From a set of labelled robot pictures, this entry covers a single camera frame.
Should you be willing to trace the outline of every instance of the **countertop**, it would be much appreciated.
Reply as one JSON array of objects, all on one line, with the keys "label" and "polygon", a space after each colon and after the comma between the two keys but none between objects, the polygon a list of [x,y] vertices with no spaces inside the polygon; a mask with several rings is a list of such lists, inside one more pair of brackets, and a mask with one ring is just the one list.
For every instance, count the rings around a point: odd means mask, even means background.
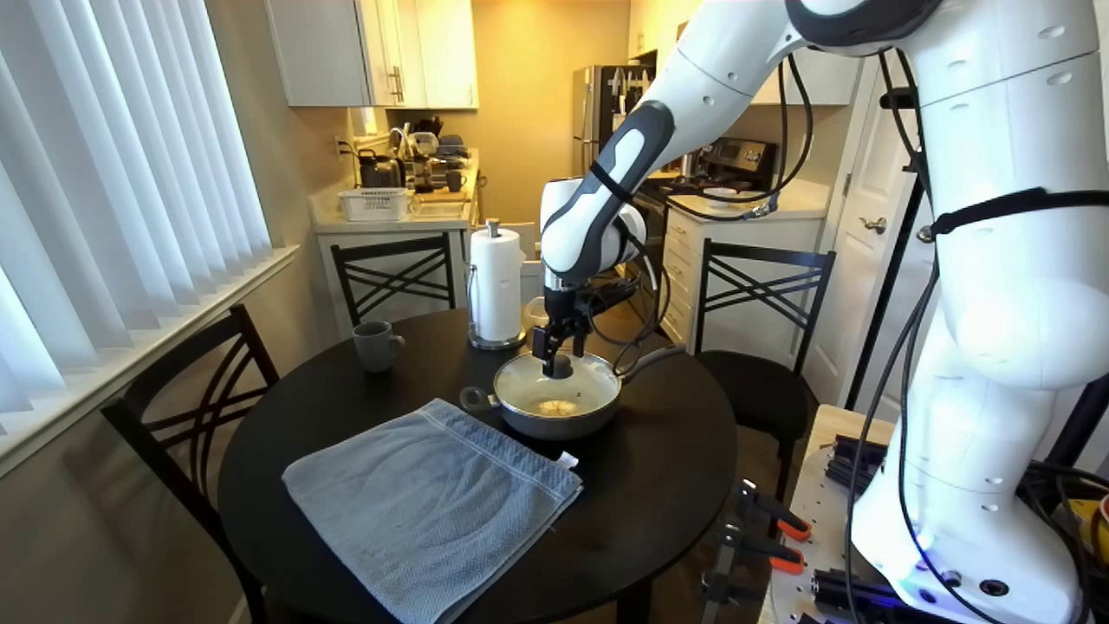
[{"label": "countertop", "polygon": [[480,215],[480,157],[464,166],[462,189],[413,194],[399,209],[366,209],[358,219],[347,215],[343,194],[361,189],[353,177],[343,177],[313,194],[317,231],[417,231],[417,229],[470,229]]},{"label": "countertop", "polygon": [[[793,181],[785,187],[775,211],[759,219],[826,219],[827,211],[827,183],[819,181]],[[762,201],[715,201],[705,194],[669,194],[669,209],[705,215],[705,219],[728,219],[757,211]]]}]

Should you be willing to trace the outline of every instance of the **round table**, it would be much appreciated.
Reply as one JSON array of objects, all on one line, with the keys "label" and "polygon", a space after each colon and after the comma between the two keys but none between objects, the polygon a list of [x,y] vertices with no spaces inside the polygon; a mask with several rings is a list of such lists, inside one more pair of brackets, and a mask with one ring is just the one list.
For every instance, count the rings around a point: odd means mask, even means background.
[{"label": "round table", "polygon": [[[363,374],[349,344],[295,366],[246,416],[223,465],[217,507],[231,552],[272,596],[326,620],[392,616],[319,542],[280,471],[430,400],[458,402],[464,386],[488,387],[514,358],[470,351],[464,312],[417,316],[395,329],[406,351],[388,374]],[[547,457],[572,450],[587,489],[462,620],[556,620],[606,601],[621,601],[621,620],[646,620],[653,576],[701,542],[733,484],[734,422],[722,387],[698,361],[666,358],[626,380],[600,433],[515,439]]]}]

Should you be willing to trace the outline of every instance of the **white cabinet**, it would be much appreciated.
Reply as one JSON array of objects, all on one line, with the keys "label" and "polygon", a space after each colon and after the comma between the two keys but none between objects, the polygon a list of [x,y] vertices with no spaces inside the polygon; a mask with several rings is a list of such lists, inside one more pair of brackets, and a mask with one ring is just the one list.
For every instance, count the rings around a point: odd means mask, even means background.
[{"label": "white cabinet", "polygon": [[366,0],[267,0],[286,100],[363,106],[388,100],[379,11]]},{"label": "white cabinet", "polygon": [[659,67],[677,48],[682,23],[701,0],[631,0],[626,4],[626,56],[659,52]]},{"label": "white cabinet", "polygon": [[[810,52],[810,48],[797,48],[793,52],[808,100],[810,105],[834,105],[847,106],[855,96],[855,82],[860,82],[860,59],[847,59],[847,56],[833,56],[833,52]],[[775,105],[775,74],[759,85],[752,105]],[[800,92],[793,85],[793,75],[788,70],[788,100],[800,105]]]},{"label": "white cabinet", "polygon": [[[695,352],[705,239],[742,242],[742,247],[775,247],[775,248],[814,248],[819,231],[822,231],[819,211],[768,215],[752,223],[707,223],[674,209],[666,223],[666,248],[661,248],[661,268],[669,278],[669,307],[661,316],[666,336]],[[793,336],[797,329],[785,316],[759,306],[734,306],[707,316],[705,351],[742,351],[742,352],[759,352],[759,358],[790,364],[797,351]]]},{"label": "white cabinet", "polygon": [[392,106],[480,106],[476,16],[468,0],[379,0],[399,21]]},{"label": "white cabinet", "polygon": [[480,106],[468,0],[267,0],[290,106]]}]

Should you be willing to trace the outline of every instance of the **wall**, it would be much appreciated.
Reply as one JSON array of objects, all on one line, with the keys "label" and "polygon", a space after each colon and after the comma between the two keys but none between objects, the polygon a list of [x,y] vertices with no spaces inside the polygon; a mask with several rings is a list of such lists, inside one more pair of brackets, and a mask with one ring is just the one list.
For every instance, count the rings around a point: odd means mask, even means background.
[{"label": "wall", "polygon": [[439,115],[482,148],[482,209],[537,223],[542,187],[570,177],[572,70],[626,63],[626,0],[476,0],[480,115]]},{"label": "wall", "polygon": [[[207,0],[250,164],[276,242],[308,242],[308,187],[339,177],[343,112],[289,112],[264,0]],[[319,344],[317,248],[250,307],[280,372]],[[0,620],[228,620],[238,586],[216,543],[101,416],[81,420],[0,477]]]}]

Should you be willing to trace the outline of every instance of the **dish towel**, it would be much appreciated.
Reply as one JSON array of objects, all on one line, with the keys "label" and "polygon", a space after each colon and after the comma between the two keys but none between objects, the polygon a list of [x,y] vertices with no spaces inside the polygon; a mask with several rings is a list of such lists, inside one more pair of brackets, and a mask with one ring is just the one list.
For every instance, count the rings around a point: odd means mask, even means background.
[{"label": "dish towel", "polygon": [[581,493],[581,477],[451,402],[286,467],[333,556],[399,620],[453,620]]}]

